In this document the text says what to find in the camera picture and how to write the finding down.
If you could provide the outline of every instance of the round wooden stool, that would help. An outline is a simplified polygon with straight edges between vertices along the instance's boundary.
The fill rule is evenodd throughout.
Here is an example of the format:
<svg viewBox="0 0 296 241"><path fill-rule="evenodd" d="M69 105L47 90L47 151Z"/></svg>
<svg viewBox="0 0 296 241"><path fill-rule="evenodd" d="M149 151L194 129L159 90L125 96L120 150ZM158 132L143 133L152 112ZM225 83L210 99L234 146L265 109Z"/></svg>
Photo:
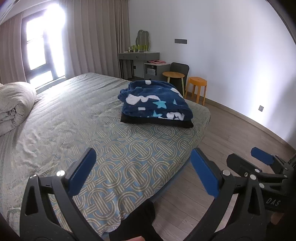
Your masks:
<svg viewBox="0 0 296 241"><path fill-rule="evenodd" d="M196 103L198 103L199 100L200 100L200 89L201 89L201 87L204 86L204 87L205 87L205 92L207 91L207 81L204 80L204 79L202 79L202 78L199 78L199 77L189 77L189 78L188 78L187 85L186 85L185 99L186 99L186 96L187 96L188 85L189 85L189 84L193 84L193 91L192 91L192 96L191 96L191 98L192 98L193 95L194 95L194 92L195 92L195 86L198 86L197 97L196 97ZM203 99L202 105L205 105L205 92L204 92L204 99Z"/></svg>
<svg viewBox="0 0 296 241"><path fill-rule="evenodd" d="M170 82L170 78L181 78L182 81L182 90L183 90L183 96L184 96L184 82L183 78L185 77L184 74L178 73L178 72L163 72L163 76L167 77L167 82Z"/></svg>

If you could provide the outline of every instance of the patterned bed sheet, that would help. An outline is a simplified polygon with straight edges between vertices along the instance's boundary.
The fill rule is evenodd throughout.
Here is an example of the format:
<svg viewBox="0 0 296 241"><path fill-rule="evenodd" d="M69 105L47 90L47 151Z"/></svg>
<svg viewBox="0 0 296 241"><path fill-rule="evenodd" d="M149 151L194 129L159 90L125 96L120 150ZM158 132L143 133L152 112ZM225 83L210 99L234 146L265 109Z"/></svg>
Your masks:
<svg viewBox="0 0 296 241"><path fill-rule="evenodd" d="M201 142L210 112L191 101L194 128L121 123L117 95L127 85L94 73L66 80L38 94L25 122L0 137L0 212L17 233L22 196L34 173L54 175L94 148L96 164L73 200L102 235L160 190Z"/></svg>

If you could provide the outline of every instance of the window sill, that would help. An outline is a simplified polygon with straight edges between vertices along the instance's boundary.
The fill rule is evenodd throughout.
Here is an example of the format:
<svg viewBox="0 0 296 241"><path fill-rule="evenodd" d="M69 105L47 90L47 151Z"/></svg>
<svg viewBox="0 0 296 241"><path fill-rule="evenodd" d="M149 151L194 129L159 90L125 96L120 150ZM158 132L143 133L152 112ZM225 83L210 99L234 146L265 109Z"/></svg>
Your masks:
<svg viewBox="0 0 296 241"><path fill-rule="evenodd" d="M36 93L39 94L39 93L45 91L46 89L48 89L50 87L53 87L53 86L65 81L65 80L66 80L65 76L62 76L62 77L58 78L57 80L53 80L51 82L48 82L48 83L36 88Z"/></svg>

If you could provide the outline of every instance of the beige curtain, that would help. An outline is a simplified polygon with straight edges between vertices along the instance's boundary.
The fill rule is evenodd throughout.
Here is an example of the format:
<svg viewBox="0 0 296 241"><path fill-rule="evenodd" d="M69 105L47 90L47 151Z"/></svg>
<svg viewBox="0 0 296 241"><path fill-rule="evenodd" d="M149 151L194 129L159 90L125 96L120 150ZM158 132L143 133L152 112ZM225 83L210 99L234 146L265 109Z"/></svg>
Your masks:
<svg viewBox="0 0 296 241"><path fill-rule="evenodd" d="M22 12L0 25L0 83L25 81L21 51Z"/></svg>
<svg viewBox="0 0 296 241"><path fill-rule="evenodd" d="M130 45L127 0L60 0L60 6L66 78L87 72L120 77L118 53Z"/></svg>

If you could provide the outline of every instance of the black chair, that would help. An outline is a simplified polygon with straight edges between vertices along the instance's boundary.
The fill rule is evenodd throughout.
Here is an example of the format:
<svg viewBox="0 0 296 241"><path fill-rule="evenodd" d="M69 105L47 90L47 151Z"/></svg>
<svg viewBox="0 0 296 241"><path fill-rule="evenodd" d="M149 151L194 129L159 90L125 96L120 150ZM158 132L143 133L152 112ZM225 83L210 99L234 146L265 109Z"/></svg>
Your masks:
<svg viewBox="0 0 296 241"><path fill-rule="evenodd" d="M189 72L189 66L187 64L180 64L180 63L171 63L170 65L171 72L178 72L184 74L185 77L183 78L184 87L186 86L186 80ZM170 83L176 87L176 89L182 93L182 82L181 79L170 79Z"/></svg>

